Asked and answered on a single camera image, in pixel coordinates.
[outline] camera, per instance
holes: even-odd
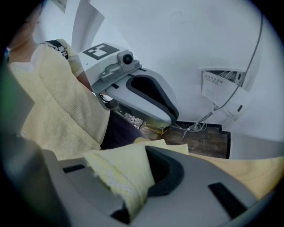
[[[133,57],[130,54],[126,54],[123,56],[122,60],[126,65],[129,65],[133,62]]]

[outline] yellow cloth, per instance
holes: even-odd
[[[188,146],[187,144],[181,144],[181,145],[167,145],[165,140],[156,140],[156,141],[149,141],[145,138],[139,137],[137,138],[134,143],[143,143],[146,146],[154,146],[159,148],[164,148],[168,150],[172,150],[181,154],[188,155]]]
[[[54,151],[59,160],[100,150],[110,114],[76,79],[82,66],[69,45],[66,50],[69,61],[41,44],[30,63],[10,64],[15,78],[35,102],[22,134]]]
[[[145,146],[155,146],[164,149],[187,153],[187,146],[168,147],[164,140],[141,141],[105,151],[91,151],[85,158],[115,195],[123,198],[130,219],[133,219],[147,199],[148,189],[155,184]]]

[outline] dark pants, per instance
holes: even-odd
[[[148,139],[129,121],[118,113],[111,111],[101,149],[112,149],[132,144],[138,137]]]

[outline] gray plastic surface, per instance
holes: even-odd
[[[140,65],[139,61],[137,61],[137,60],[134,61],[134,65],[135,65],[134,69],[132,69],[130,71],[123,72],[123,74],[119,74],[119,72],[121,72],[121,67],[117,66],[116,64],[115,64],[115,66],[113,66],[114,68],[112,68],[112,66],[109,66],[110,71],[106,72],[106,74],[107,74],[107,76],[109,76],[109,78],[107,78],[107,76],[104,76],[103,80],[99,79],[96,83],[94,83],[92,85],[93,92],[96,95],[104,92],[107,88],[111,87],[111,85],[115,84],[116,82],[118,82],[121,79],[123,79],[124,77],[126,77],[128,74],[131,74],[134,71],[136,71],[136,70],[138,70],[139,68],[142,67]]]
[[[74,187],[62,170],[55,154],[43,151],[45,162],[57,194],[73,227],[123,227],[125,224],[99,211],[101,204],[94,206]]]
[[[163,88],[164,92],[167,94],[168,98],[172,102],[174,106],[178,106],[177,98],[174,94],[173,89],[170,87],[168,82],[159,74],[152,70],[143,68],[143,70],[136,70],[135,72],[131,73],[133,76],[138,75],[149,75],[157,80],[157,82],[160,84],[160,86]]]
[[[148,198],[131,226],[219,226],[231,220],[225,209],[208,188],[221,182],[245,207],[257,202],[255,196],[233,177],[215,165],[177,152],[158,149],[178,160],[185,177],[168,196]]]
[[[1,183],[11,184],[3,185],[4,190],[2,188],[2,205],[8,211],[5,215],[10,215],[9,211],[25,212],[23,208],[27,208],[26,214],[29,217],[34,218],[35,214],[40,216],[39,219],[34,218],[31,221],[33,223],[44,221],[46,226],[56,226],[58,223],[63,227],[69,226],[68,217],[48,174],[41,148],[35,142],[15,134],[0,133],[0,136],[3,173]],[[7,190],[12,190],[9,196],[5,193]],[[17,218],[23,223],[22,216],[9,218]]]
[[[123,62],[124,55],[132,56],[133,61],[131,64],[126,65]],[[140,62],[138,60],[134,60],[133,54],[130,51],[122,51],[118,53],[117,58],[118,58],[118,63],[109,65],[108,67],[105,68],[105,71],[100,76],[101,80],[107,82],[113,78],[121,76],[125,73],[132,72],[133,70],[137,70],[138,68],[141,67]]]
[[[90,167],[69,172],[66,174],[79,193],[84,196],[94,207],[105,214],[112,215],[117,210],[123,209],[123,200],[114,196],[111,190],[98,178]]]
[[[249,221],[247,214],[251,210],[231,222],[226,210],[208,188],[210,184],[221,182],[246,208],[250,208],[258,204],[257,199],[244,185],[205,160],[166,149],[155,149],[179,161],[185,177],[169,195],[148,198],[129,226],[240,226],[243,221]],[[69,166],[68,162],[72,165],[83,164],[83,159],[61,161],[59,164],[52,152],[45,152],[44,156],[72,226],[124,226],[106,215],[112,208],[119,207],[120,201],[113,200],[109,189],[95,181],[90,169],[68,174],[62,171],[62,166]]]
[[[266,195],[262,200],[255,203],[251,208],[249,208],[246,212],[242,213],[234,220],[221,225],[222,227],[239,227],[239,226],[247,226],[253,220],[254,217],[259,215],[261,211],[268,205],[275,192],[272,191],[268,195]]]
[[[122,110],[146,121],[148,124],[160,127],[170,125],[172,121],[166,112],[126,87],[126,82],[130,78],[130,76],[126,76],[118,81],[116,84],[119,88],[110,87],[106,90],[106,94],[116,100],[122,106]]]

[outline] floor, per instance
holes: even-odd
[[[179,124],[182,128],[189,125]],[[217,158],[229,158],[230,133],[222,132],[217,125],[207,125],[206,130],[198,133],[187,133],[184,138],[180,129],[170,129],[161,139],[169,145],[187,144],[190,153]]]

